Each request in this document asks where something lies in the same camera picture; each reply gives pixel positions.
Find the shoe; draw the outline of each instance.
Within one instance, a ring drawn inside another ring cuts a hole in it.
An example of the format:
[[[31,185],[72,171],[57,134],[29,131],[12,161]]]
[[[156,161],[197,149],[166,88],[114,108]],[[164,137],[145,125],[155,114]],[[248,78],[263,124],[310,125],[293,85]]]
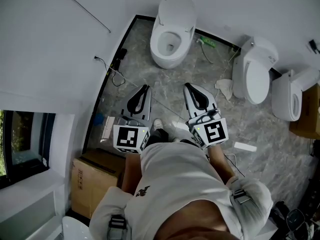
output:
[[[154,120],[153,126],[154,126],[154,130],[158,130],[158,129],[163,129],[164,128],[164,125],[163,125],[162,121],[159,118]]]

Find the toilet bowl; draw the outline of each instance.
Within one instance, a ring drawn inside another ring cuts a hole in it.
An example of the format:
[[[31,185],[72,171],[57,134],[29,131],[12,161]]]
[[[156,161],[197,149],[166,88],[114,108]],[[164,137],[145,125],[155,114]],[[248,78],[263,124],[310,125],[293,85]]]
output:
[[[196,20],[191,0],[161,0],[150,39],[152,58],[161,68],[172,69],[184,60]]]
[[[301,114],[302,92],[320,78],[320,72],[309,68],[298,74],[294,70],[283,74],[272,82],[271,107],[273,114],[285,121],[297,121]]]
[[[62,218],[64,240],[94,240],[89,228],[75,218],[65,216]]]
[[[252,104],[263,102],[268,94],[269,70],[278,61],[276,47],[262,37],[251,37],[241,47],[241,54],[234,59],[232,80],[233,94]]]

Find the window pane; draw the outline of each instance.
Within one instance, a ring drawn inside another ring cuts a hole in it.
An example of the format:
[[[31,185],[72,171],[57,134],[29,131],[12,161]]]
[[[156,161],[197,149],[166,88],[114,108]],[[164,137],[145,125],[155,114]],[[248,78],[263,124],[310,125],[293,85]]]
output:
[[[4,146],[3,146],[3,129],[4,129],[4,114],[3,110],[0,110],[0,176],[6,175]]]
[[[12,115],[12,164],[31,160],[42,162],[39,155],[43,113],[14,111]]]

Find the thin pole on wall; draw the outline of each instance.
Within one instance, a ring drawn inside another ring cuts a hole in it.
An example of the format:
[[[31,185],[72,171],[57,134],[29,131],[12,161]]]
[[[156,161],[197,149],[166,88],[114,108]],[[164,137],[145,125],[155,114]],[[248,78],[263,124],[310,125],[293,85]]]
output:
[[[78,6],[80,6],[83,10],[85,10],[88,14],[90,14],[96,21],[98,21],[104,28],[106,28],[109,33],[111,33],[111,30],[107,28],[105,24],[103,24],[100,20],[98,20],[91,12],[89,12],[86,8],[84,8],[77,0],[72,0],[74,1]]]

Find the brown cardboard box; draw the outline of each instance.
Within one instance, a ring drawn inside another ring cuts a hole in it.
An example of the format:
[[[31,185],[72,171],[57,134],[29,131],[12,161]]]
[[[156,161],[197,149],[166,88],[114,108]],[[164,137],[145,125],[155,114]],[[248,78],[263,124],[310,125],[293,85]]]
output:
[[[101,150],[91,150],[72,163],[71,209],[91,219],[111,186],[120,187],[126,160]]]
[[[301,115],[290,122],[290,132],[308,139],[320,140],[320,86],[315,84],[302,93]]]

